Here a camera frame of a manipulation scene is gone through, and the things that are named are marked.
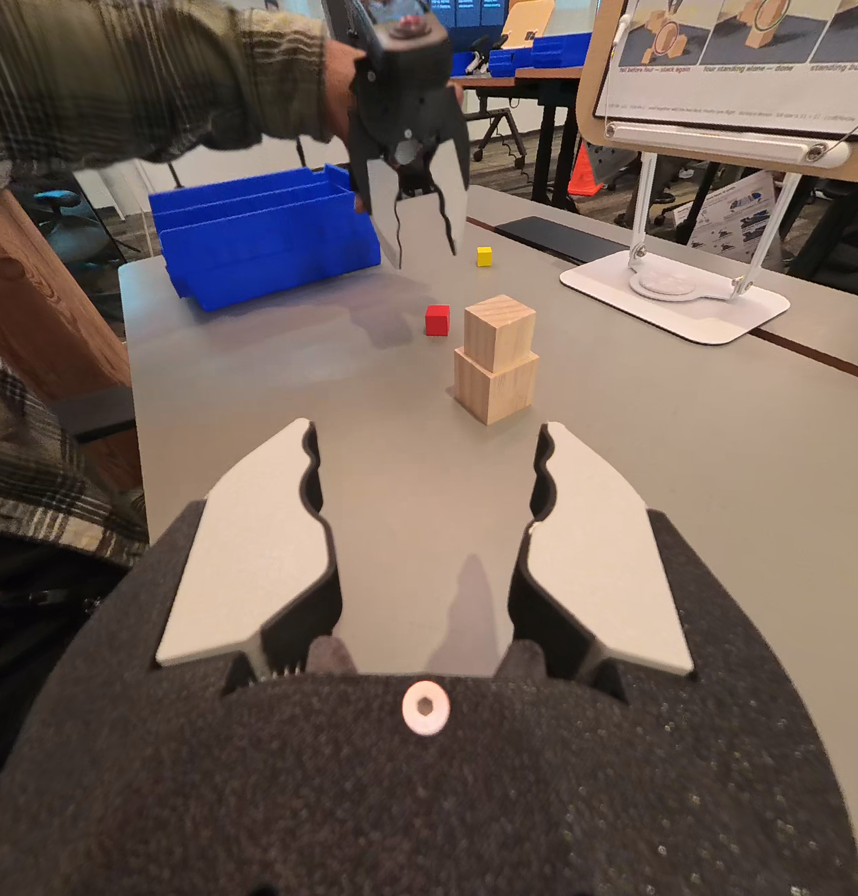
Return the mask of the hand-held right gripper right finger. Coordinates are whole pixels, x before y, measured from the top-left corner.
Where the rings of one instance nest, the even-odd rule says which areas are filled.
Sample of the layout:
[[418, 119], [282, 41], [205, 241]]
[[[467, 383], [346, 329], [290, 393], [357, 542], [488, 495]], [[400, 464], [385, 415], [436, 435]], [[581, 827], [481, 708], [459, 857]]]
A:
[[542, 424], [533, 470], [507, 597], [514, 643], [534, 645], [553, 680], [592, 681], [614, 663], [691, 676], [645, 500], [560, 422]]

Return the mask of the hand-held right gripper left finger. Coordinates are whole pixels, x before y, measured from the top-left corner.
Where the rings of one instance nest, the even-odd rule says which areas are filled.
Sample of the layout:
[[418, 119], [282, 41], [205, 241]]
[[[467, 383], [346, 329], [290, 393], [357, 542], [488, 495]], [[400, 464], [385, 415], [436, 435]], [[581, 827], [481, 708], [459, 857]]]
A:
[[343, 610], [320, 467], [316, 425], [298, 418], [210, 489], [158, 666], [241, 655], [255, 679], [307, 671], [311, 646]]

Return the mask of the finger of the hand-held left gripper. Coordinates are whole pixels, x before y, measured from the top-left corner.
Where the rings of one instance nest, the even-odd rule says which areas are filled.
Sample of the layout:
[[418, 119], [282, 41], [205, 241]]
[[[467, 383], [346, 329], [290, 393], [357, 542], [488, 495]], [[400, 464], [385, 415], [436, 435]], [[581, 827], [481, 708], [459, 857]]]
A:
[[468, 182], [464, 181], [453, 139], [442, 142], [432, 155], [432, 183], [439, 200], [446, 240], [457, 255], [467, 224]]
[[383, 159], [367, 161], [370, 196], [370, 221], [381, 250], [397, 270], [402, 268], [400, 218], [397, 205], [400, 193], [398, 172]]

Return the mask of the small natural wooden cube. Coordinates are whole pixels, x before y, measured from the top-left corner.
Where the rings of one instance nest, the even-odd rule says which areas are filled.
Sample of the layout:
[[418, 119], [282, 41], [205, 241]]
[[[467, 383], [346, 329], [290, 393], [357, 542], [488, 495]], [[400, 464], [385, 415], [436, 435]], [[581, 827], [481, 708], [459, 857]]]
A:
[[535, 309], [508, 295], [465, 308], [464, 353], [491, 373], [509, 369], [532, 351]]

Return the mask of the large natural wooden cube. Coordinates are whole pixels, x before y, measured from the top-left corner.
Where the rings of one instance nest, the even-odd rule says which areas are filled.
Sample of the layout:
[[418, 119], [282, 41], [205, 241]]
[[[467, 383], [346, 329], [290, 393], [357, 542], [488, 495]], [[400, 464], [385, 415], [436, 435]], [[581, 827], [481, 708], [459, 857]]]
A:
[[533, 403], [538, 366], [539, 356], [529, 352], [517, 364], [493, 373], [457, 348], [454, 397], [482, 423], [494, 424]]

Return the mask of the person's left hand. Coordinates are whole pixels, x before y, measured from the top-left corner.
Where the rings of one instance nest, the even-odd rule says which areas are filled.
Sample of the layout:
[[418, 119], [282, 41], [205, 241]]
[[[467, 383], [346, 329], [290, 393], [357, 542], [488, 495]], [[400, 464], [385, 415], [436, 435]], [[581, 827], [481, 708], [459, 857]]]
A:
[[356, 105], [353, 84], [362, 50], [328, 39], [324, 48], [322, 118], [331, 137], [348, 146], [349, 113]]

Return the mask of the black flat tablet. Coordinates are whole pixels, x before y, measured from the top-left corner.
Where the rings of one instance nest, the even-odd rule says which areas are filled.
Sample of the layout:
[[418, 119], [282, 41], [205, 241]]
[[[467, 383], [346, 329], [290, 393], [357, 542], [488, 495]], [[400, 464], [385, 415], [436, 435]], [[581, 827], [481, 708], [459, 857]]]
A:
[[626, 249], [614, 241], [538, 216], [517, 218], [492, 229], [503, 237], [575, 265], [592, 263]]

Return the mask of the blue plastic bin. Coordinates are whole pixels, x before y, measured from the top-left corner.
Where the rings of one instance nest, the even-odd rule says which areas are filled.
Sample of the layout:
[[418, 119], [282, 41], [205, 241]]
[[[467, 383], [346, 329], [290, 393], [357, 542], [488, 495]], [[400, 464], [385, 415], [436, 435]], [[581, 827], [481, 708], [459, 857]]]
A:
[[213, 312], [381, 263], [346, 169], [327, 165], [149, 196], [179, 297]]

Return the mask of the background table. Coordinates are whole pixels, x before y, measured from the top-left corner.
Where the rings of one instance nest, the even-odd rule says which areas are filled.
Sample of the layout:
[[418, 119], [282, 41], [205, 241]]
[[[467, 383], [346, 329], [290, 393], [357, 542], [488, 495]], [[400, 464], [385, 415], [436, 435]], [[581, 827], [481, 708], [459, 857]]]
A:
[[[487, 146], [496, 128], [502, 120], [506, 120], [510, 127], [510, 135], [518, 149], [515, 166], [524, 168], [525, 149], [524, 143], [509, 106], [496, 110], [488, 108], [488, 100], [491, 98], [503, 98], [507, 101], [513, 99], [534, 99], [543, 110], [543, 119], [539, 131], [539, 142], [535, 158], [535, 173], [532, 182], [531, 199], [535, 203], [549, 205], [554, 208], [576, 212], [576, 206], [569, 195], [569, 182], [573, 173], [575, 162], [580, 149], [582, 139], [579, 135], [579, 125], [576, 115], [576, 101], [582, 68], [580, 66], [565, 69], [518, 69], [510, 77], [493, 77], [490, 74], [461, 75], [453, 78], [455, 84], [459, 84], [464, 90], [472, 91], [477, 95], [479, 108], [477, 111], [466, 114], [468, 123], [488, 120], [490, 122], [486, 134], [480, 140], [473, 152], [473, 161], [480, 162], [484, 148]], [[553, 138], [556, 129], [556, 111], [563, 108], [567, 111], [567, 117], [558, 151], [558, 160], [555, 177], [552, 183], [551, 194], [548, 194], [549, 173], [552, 157]]]

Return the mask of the light wooden board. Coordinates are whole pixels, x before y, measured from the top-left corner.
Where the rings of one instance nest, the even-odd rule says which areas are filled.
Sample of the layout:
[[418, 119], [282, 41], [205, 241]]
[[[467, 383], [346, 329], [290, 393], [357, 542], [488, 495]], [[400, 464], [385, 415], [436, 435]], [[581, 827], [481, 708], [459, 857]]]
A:
[[555, 9], [554, 1], [509, 1], [501, 39], [502, 49], [529, 48], [544, 36]]

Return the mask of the white stand with wooden board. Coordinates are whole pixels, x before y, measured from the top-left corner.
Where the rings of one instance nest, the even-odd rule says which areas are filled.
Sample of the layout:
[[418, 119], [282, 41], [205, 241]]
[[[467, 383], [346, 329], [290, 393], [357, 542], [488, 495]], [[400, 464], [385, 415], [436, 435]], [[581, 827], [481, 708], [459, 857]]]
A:
[[[572, 268], [560, 276], [560, 282], [688, 342], [726, 345], [789, 309], [785, 297], [756, 286], [755, 280], [804, 175], [832, 175], [858, 183], [858, 140], [598, 118], [594, 109], [609, 71], [607, 59], [627, 27], [621, 3], [604, 1], [598, 5], [576, 114], [582, 137], [599, 146], [640, 153], [632, 238], [627, 250]], [[727, 277], [647, 248], [656, 163], [663, 156], [784, 173], [774, 212], [748, 267], [741, 273]]]

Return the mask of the printed instruction sheet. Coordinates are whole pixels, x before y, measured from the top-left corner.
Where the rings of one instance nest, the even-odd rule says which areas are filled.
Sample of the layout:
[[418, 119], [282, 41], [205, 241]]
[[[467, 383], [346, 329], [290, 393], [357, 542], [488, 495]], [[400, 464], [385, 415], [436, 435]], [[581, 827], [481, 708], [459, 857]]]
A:
[[634, 1], [594, 114], [858, 140], [858, 1]]

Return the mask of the teal office chair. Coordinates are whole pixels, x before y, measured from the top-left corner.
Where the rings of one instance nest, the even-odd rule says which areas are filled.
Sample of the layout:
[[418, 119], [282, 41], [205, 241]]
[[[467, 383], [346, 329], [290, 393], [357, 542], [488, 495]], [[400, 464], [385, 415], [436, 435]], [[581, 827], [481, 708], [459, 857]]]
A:
[[42, 213], [38, 228], [64, 263], [87, 263], [109, 246], [122, 261], [126, 260], [122, 249], [140, 253], [111, 235], [82, 194], [52, 189], [35, 193], [33, 199]]

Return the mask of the dark wall monitor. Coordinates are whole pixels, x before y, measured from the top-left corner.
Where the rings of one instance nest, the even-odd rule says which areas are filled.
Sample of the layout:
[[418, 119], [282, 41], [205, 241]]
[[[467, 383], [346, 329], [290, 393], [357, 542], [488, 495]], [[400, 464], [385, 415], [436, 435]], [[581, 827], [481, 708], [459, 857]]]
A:
[[448, 30], [502, 28], [509, 1], [430, 1], [432, 12]]

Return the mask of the black table bracket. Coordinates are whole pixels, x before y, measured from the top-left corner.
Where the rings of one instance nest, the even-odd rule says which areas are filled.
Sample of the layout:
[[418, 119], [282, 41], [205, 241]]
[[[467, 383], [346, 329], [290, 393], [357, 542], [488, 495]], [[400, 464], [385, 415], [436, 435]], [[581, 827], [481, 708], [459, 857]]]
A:
[[79, 444], [97, 442], [136, 428], [131, 386], [116, 385], [54, 401], [50, 409]]

